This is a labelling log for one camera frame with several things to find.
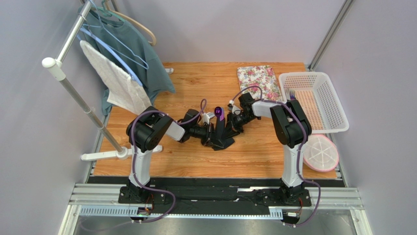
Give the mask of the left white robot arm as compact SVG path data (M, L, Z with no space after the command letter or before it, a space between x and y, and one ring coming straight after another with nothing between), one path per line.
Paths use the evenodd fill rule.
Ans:
M191 137L201 140L203 146L213 149L223 147L222 134L218 133L210 122L199 125L201 119L199 111L189 109L184 118L178 121L163 114L153 106L148 107L126 129L129 143L132 145L132 171L129 176L125 197L128 194L144 201L150 191L144 186L150 181L150 162L153 150L159 145L164 135L183 143Z

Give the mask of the purple spoon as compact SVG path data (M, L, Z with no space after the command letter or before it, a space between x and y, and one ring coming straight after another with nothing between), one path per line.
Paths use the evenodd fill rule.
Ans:
M224 109L222 107L219 107L219 106L215 107L214 114L215 114L215 116L217 117L217 119L219 121L223 121L224 120L224 114L225 114L225 112L224 112Z

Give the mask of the black paper napkin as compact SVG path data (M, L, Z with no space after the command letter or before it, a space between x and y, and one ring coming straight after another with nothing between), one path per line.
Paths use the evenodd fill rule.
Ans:
M238 127L237 129L232 126L225 118L217 118L215 129L211 135L209 146L214 151L225 150L234 144L236 137L243 133L243 128Z

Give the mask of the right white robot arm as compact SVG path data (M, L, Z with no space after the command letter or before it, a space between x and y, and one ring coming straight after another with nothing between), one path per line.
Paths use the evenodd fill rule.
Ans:
M302 148L312 133L312 127L300 103L294 99L282 103L254 99L250 93L239 98L241 110L230 111L223 136L231 138L244 132L243 126L254 119L270 118L277 139L284 149L284 170L278 198L283 204L298 202L305 192L302 176Z

